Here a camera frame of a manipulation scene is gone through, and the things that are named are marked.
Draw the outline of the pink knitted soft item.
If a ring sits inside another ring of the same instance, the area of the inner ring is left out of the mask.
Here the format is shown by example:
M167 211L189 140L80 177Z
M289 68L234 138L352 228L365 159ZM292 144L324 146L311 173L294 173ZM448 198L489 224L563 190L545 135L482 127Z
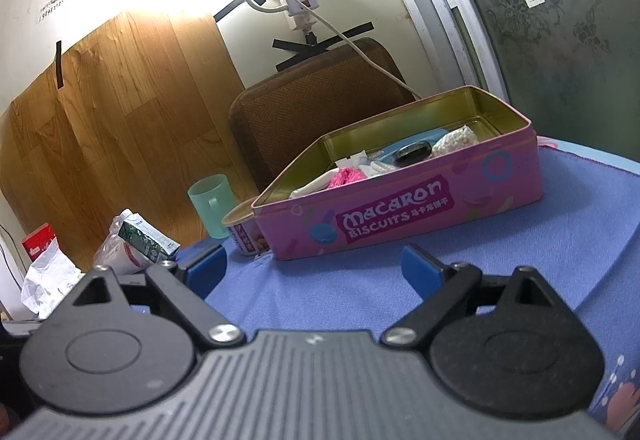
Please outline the pink knitted soft item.
M340 167L329 181L328 188L334 189L366 179L367 175L357 167Z

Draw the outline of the green correction tape dispenser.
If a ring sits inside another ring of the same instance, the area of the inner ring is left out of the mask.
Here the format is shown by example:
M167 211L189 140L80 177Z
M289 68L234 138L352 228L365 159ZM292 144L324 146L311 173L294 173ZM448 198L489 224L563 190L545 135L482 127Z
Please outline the green correction tape dispenser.
M393 155L397 167L406 167L428 159L432 155L432 145L428 140L418 140L399 148Z

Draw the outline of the blue toothbrush case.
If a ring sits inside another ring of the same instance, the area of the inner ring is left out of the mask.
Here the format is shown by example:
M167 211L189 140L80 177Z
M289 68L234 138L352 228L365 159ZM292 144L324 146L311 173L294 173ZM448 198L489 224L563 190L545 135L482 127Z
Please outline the blue toothbrush case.
M368 156L371 162L378 161L396 167L416 164L428 159L435 143L447 134L445 128L425 130L369 152Z

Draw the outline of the cotton swabs bag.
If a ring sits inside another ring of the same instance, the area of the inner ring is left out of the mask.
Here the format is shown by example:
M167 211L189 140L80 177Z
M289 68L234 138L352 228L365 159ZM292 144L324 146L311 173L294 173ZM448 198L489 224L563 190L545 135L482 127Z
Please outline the cotton swabs bag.
M474 131L468 125L463 125L439 138L432 145L431 157L457 152L471 145L477 145L479 142Z

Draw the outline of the green white carton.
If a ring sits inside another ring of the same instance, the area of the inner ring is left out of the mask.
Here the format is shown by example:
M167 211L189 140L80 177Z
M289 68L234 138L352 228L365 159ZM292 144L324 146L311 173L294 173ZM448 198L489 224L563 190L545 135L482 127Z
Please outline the green white carton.
M180 244L157 230L140 214L125 209L121 214L122 223L118 235L138 253L158 263L162 260L173 260Z

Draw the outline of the clear plastic bag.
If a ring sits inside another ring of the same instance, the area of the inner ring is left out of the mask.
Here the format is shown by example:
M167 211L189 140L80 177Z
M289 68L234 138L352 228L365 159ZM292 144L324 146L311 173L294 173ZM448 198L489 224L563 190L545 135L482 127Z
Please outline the clear plastic bag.
M93 256L93 267L110 267L116 275L134 275L149 267L151 264L149 258L119 235L122 224L131 215L130 209L126 208L112 219L107 237Z

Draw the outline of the paper cup with pink print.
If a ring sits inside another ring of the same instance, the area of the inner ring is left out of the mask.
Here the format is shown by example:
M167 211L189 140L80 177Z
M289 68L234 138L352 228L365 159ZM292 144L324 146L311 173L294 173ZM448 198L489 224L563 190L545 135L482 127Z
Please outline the paper cup with pink print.
M252 204L256 197L241 202L222 219L239 253L244 256L256 256L268 252L269 244L262 234L254 216Z

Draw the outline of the mint green plastic cup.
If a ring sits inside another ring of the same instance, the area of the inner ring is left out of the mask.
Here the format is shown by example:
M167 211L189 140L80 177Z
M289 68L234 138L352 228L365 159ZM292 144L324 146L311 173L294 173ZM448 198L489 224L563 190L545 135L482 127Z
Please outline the mint green plastic cup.
M209 236L216 240L228 238L229 231L222 221L238 204L228 177L216 174L203 178L189 188L188 197Z

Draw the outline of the white tissue pack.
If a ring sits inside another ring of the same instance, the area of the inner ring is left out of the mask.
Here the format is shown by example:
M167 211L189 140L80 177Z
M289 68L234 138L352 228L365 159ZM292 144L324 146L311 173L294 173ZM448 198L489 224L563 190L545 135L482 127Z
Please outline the white tissue pack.
M29 266L21 303L40 320L47 319L84 275L54 239Z

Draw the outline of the pink macaron biscuit tin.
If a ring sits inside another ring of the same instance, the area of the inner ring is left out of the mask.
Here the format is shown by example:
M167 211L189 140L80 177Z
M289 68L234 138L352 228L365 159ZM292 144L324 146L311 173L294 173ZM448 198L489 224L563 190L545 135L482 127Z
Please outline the pink macaron biscuit tin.
M346 186L291 195L358 152L462 127L473 130L475 145ZM543 195L532 122L485 90L463 86L321 136L262 191L252 210L273 255L289 260L451 227Z

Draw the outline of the blue patterned tablecloth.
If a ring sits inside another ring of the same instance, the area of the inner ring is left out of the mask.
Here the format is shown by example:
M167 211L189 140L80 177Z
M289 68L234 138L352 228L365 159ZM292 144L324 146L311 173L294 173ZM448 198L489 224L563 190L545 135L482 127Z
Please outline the blue patterned tablecloth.
M626 439L639 434L639 165L582 145L544 139L544 197L414 243L444 263L491 275L536 268L597 339L604 379L590 411ZM416 307L401 274L402 243L280 261L224 243L227 272L206 301L246 333L267 329L380 334Z

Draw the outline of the red cereal box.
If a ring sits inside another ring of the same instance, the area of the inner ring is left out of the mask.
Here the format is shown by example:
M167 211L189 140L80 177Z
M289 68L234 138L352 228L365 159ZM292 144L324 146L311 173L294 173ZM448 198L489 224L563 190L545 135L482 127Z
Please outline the red cereal box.
M55 240L56 234L50 223L44 223L22 238L22 245L29 259L35 261Z

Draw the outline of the brown chair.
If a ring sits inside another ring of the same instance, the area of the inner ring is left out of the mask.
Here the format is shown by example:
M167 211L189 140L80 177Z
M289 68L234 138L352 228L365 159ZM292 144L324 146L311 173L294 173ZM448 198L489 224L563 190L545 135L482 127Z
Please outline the brown chair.
M390 53L369 37L323 52L253 87L232 102L229 125L259 191L319 137L408 104Z

